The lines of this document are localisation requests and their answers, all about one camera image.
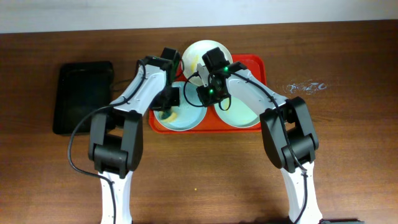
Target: wood grain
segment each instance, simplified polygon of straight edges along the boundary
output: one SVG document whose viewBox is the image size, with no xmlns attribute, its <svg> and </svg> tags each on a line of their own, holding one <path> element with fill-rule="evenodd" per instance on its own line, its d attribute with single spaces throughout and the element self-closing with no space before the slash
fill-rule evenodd
<svg viewBox="0 0 398 224">
<path fill-rule="evenodd" d="M 0 223 L 101 220 L 99 180 L 72 171 L 68 137 L 52 133 L 63 63 L 110 60 L 122 80 L 137 59 L 202 39 L 258 54 L 271 89 L 306 100 L 320 139 L 315 188 L 325 218 L 398 220 L 398 21 L 367 21 L 0 35 Z M 289 91 L 309 80 L 326 89 Z M 160 135 L 146 122 L 144 142 L 134 223 L 287 216 L 282 176 L 260 133 Z M 74 160 L 93 170 L 87 150 L 88 137 L 78 136 Z"/>
</svg>

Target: sponge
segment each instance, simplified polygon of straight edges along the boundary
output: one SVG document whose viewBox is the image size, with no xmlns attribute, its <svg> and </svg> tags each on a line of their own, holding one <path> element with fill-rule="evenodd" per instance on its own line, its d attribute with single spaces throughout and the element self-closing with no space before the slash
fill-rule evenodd
<svg viewBox="0 0 398 224">
<path fill-rule="evenodd" d="M 177 114 L 171 110 L 161 111 L 159 115 L 160 120 L 166 123 L 173 122 L 177 118 Z"/>
</svg>

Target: plate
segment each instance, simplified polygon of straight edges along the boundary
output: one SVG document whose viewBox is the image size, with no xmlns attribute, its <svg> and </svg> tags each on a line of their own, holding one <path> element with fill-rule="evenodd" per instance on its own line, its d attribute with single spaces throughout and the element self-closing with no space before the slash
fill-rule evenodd
<svg viewBox="0 0 398 224">
<path fill-rule="evenodd" d="M 246 104 L 235 97 L 231 97 L 231 107 L 227 111 L 220 109 L 218 104 L 215 104 L 215 110 L 226 124 L 233 126 L 235 128 L 249 128 L 260 122 L 260 117 L 258 117 Z M 225 99 L 221 102 L 221 107 L 225 110 L 228 108 L 229 99 Z"/>
<path fill-rule="evenodd" d="M 159 111 L 154 111 L 156 120 L 165 128 L 173 131 L 186 131 L 194 128 L 205 118 L 207 108 L 194 107 L 188 104 L 182 93 L 185 82 L 174 82 L 173 87 L 180 88 L 180 106 L 173 106 L 172 111 L 177 114 L 177 117 L 172 122 L 163 122 L 160 120 Z M 197 87 L 192 83 L 187 83 L 185 93 L 188 100 L 194 105 L 201 105 L 197 91 Z"/>
<path fill-rule="evenodd" d="M 197 65 L 205 65 L 203 59 L 201 58 L 207 51 L 219 47 L 224 53 L 225 59 L 232 63 L 232 55 L 224 45 L 216 42 L 214 40 L 201 40 L 191 44 L 182 55 L 182 60 L 184 61 L 184 76 L 189 78 L 192 74 L 197 71 Z M 202 86 L 203 82 L 200 77 L 192 77 L 189 82 L 196 86 Z"/>
</svg>

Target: yellow object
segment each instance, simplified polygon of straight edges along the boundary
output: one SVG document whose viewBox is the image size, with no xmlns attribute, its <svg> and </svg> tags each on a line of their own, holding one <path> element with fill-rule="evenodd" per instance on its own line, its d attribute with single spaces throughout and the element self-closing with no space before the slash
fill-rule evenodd
<svg viewBox="0 0 398 224">
<path fill-rule="evenodd" d="M 176 118 L 177 118 L 177 114 L 174 113 L 174 112 L 172 112 L 172 114 L 171 114 L 168 118 L 163 119 L 162 121 L 163 121 L 163 122 L 166 122 L 166 123 L 170 123 L 170 122 L 173 122 Z"/>
</svg>

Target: white wall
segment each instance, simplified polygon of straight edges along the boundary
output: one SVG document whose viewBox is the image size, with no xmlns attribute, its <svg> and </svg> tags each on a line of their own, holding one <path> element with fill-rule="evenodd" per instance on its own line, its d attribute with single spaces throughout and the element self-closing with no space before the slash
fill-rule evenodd
<svg viewBox="0 0 398 224">
<path fill-rule="evenodd" d="M 398 0 L 0 0 L 0 33 L 398 19 Z"/>
</svg>

